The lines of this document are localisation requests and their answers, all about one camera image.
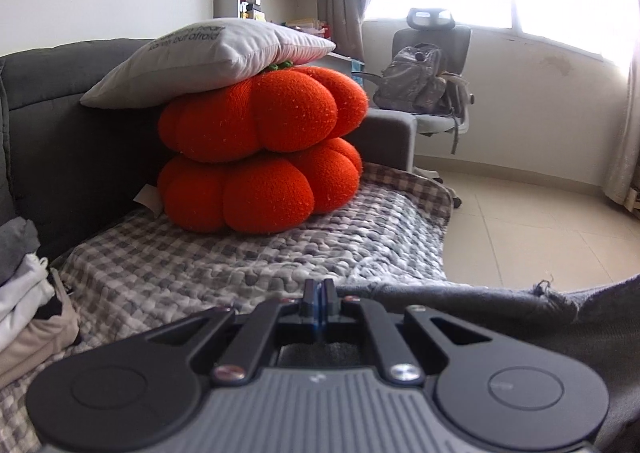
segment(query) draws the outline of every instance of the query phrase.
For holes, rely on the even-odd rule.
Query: sofa armrest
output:
[[[370,108],[362,124],[345,139],[365,162],[411,171],[416,130],[417,121],[411,113]]]

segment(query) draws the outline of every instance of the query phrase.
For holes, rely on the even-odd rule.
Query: white pillow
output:
[[[335,48],[324,38],[250,19],[194,23],[140,47],[82,96],[92,108],[148,108],[239,83],[273,63],[302,65]]]

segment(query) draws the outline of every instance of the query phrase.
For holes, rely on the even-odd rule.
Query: circular button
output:
[[[76,401],[93,409],[129,406],[145,391],[145,378],[136,370],[123,367],[101,367],[82,372],[71,387]]]
[[[553,406],[562,398],[564,387],[545,370],[514,367],[492,375],[489,393],[505,406],[532,411]]]

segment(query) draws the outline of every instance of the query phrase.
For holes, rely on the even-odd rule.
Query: sofa backrest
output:
[[[33,220],[41,256],[55,258],[126,214],[171,156],[156,130],[161,107],[95,110],[79,104],[145,42],[87,41],[0,59],[8,163],[4,174],[0,152],[0,223],[14,214]],[[15,213],[2,203],[3,183]]]

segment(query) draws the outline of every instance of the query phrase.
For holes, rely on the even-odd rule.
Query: office chair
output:
[[[456,25],[450,12],[441,8],[412,8],[407,16],[407,23],[410,28],[399,30],[394,35],[392,58],[403,48],[421,43],[433,44],[440,48],[446,60],[445,73],[441,74],[447,81],[446,94],[451,100],[454,111],[460,112],[459,115],[450,116],[414,114],[417,120],[417,133],[427,136],[435,133],[452,133],[454,136],[452,153],[454,153],[459,134],[466,133],[469,129],[468,107],[475,102],[473,94],[468,91],[466,81],[459,78],[465,67],[471,42],[471,29],[466,25]],[[383,77],[367,72],[352,72],[352,74],[372,81],[378,86],[383,80]],[[436,171],[414,167],[414,173],[442,183]],[[454,207],[459,207],[461,203],[462,201],[454,192]]]

